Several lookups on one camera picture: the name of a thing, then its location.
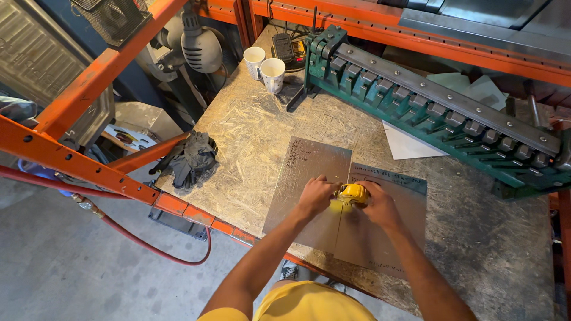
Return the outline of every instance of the hand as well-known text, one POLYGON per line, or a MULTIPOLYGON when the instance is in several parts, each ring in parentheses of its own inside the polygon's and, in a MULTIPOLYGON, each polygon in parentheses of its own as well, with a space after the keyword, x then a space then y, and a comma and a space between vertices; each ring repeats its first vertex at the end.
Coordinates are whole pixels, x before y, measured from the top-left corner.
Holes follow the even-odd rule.
POLYGON ((341 182, 327 182, 325 175, 312 178, 305 184, 297 207, 313 218, 329 207, 333 192, 339 187, 341 187, 341 182))
POLYGON ((362 180, 355 184, 365 187, 371 194, 367 206, 363 209, 371 222, 379 225, 383 230, 396 230, 404 226, 395 201, 377 183, 362 180))

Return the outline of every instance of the concrete floor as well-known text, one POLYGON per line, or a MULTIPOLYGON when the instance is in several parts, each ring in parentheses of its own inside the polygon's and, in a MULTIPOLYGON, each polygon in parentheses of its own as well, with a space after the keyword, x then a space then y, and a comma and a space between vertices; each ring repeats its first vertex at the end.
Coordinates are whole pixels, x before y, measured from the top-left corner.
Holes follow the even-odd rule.
MULTIPOLYGON (((132 177, 148 181, 148 166, 132 177)), ((212 232, 205 264, 187 267, 126 239, 71 199, 0 178, 0 319, 173 320, 196 319, 218 284, 248 251, 212 232)), ((119 224, 157 248, 199 260, 207 244, 147 218, 150 206, 91 197, 119 224)), ((276 270, 256 299, 258 306, 276 270)), ((420 320, 352 289, 348 294, 379 320, 420 320)))

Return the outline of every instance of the red air hose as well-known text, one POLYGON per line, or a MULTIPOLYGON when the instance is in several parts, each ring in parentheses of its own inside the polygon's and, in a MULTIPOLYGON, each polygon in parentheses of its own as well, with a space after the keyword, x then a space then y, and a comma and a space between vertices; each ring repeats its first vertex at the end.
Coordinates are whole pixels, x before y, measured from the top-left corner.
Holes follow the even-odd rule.
POLYGON ((101 196, 101 197, 109 197, 109 198, 117 198, 117 199, 131 199, 121 194, 105 192, 94 190, 93 188, 87 188, 82 186, 76 186, 67 184, 64 182, 60 182, 57 180, 51 180, 49 178, 39 177, 33 174, 29 174, 23 171, 15 170, 13 168, 9 168, 6 166, 0 165, 0 176, 8 177, 15 180, 20 180, 26 183, 32 183, 40 186, 51 187, 58 190, 68 191, 68 192, 75 192, 79 194, 85 195, 93 195, 93 196, 101 196))
POLYGON ((190 265, 190 266, 195 266, 195 265, 200 265, 202 263, 204 263, 204 261, 206 261, 206 259, 208 258, 208 256, 210 256, 210 248, 212 247, 212 240, 210 239, 210 229, 207 227, 206 228, 206 238, 208 239, 208 251, 206 252, 206 255, 204 256, 204 258, 198 262, 189 262, 189 261, 185 261, 185 260, 181 260, 179 258, 176 258, 168 253, 165 253, 161 250, 159 250, 158 248, 150 245, 149 243, 139 239, 138 237, 136 237, 135 235, 133 235, 133 233, 125 230, 124 227, 122 227, 121 225, 117 224, 116 221, 114 221, 113 219, 111 219, 109 216, 105 215, 104 217, 101 218, 105 223, 109 224, 109 226, 111 226, 112 228, 114 228, 117 232, 125 235, 128 239, 130 239, 131 241, 137 243, 138 245, 146 248, 147 250, 153 252, 154 254, 158 254, 166 259, 169 259, 173 262, 177 262, 183 265, 190 265))
MULTIPOLYGON (((2 165, 0 165, 0 176, 8 177, 8 178, 15 179, 15 180, 20 180, 20 181, 26 182, 26 183, 32 183, 32 184, 41 185, 41 186, 45 186, 45 187, 56 188, 58 190, 65 190, 65 191, 69 191, 69 192, 74 192, 77 194, 81 193, 81 194, 86 194, 86 195, 102 196, 102 197, 117 198, 117 199, 131 199, 131 198, 128 198, 128 197, 123 196, 121 194, 115 194, 115 193, 110 193, 110 192, 105 192, 105 191, 94 190, 92 188, 71 185, 71 184, 67 184, 64 182, 59 182, 57 180, 51 180, 48 178, 39 177, 39 176, 36 176, 33 174, 29 174, 26 172, 15 170, 13 168, 9 168, 9 167, 2 166, 2 165)), ((81 195, 77 195, 77 194, 72 195, 72 198, 76 199, 76 201, 78 198, 81 198, 78 203, 88 202, 87 204, 89 204, 89 206, 84 207, 84 208, 91 210, 98 217, 100 217, 105 223, 109 224, 109 226, 114 228, 117 232, 123 234, 124 236, 129 238, 131 241, 133 241, 133 242, 137 243, 138 245, 146 248, 147 250, 153 252, 154 254, 158 254, 158 255, 160 255, 166 259, 169 259, 173 262, 177 262, 177 263, 180 263, 183 265, 189 265, 189 266, 200 265, 200 264, 204 263, 204 261, 206 261, 208 256, 210 256, 210 249, 212 247, 212 240, 210 239, 210 229, 208 227, 206 228, 206 237, 208 239, 208 251, 206 252, 206 255, 204 256, 204 258, 198 262, 189 262, 189 261, 181 260, 179 258, 176 258, 176 257, 168 254, 168 253, 165 253, 165 252, 159 250, 158 248, 156 248, 156 247, 150 245, 149 243, 141 240, 140 238, 136 237, 135 235, 133 235, 133 233, 127 231, 124 227, 117 224, 116 221, 114 221, 109 216, 107 216, 105 213, 103 213, 103 211, 98 209, 97 206, 95 204, 93 204, 92 201, 85 199, 81 195)))

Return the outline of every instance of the workbench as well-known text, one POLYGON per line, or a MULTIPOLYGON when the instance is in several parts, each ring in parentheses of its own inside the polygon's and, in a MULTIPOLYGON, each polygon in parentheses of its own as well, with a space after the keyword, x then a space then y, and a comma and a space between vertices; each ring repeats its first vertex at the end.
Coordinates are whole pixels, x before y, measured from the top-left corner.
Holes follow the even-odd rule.
MULTIPOLYGON (((268 26, 255 43, 267 58, 275 33, 268 26)), ((287 82, 302 83, 303 72, 287 82)), ((499 200, 492 177, 452 157, 393 160, 382 122, 324 91, 294 108, 287 112, 241 62, 194 127, 215 139, 219 163, 191 189, 175 190, 168 171, 156 187, 262 238, 290 137, 347 148, 354 162, 428 181, 426 255, 480 320, 553 319, 547 196, 499 200)), ((300 244, 288 253, 420 316, 406 281, 300 244)))

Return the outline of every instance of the metal mesh basket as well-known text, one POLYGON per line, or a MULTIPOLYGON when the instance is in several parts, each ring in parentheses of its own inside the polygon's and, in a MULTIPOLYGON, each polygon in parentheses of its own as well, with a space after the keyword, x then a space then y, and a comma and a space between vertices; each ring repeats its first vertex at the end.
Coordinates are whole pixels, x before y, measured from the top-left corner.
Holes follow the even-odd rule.
POLYGON ((126 43, 152 16, 144 0, 71 0, 71 3, 113 49, 126 43))

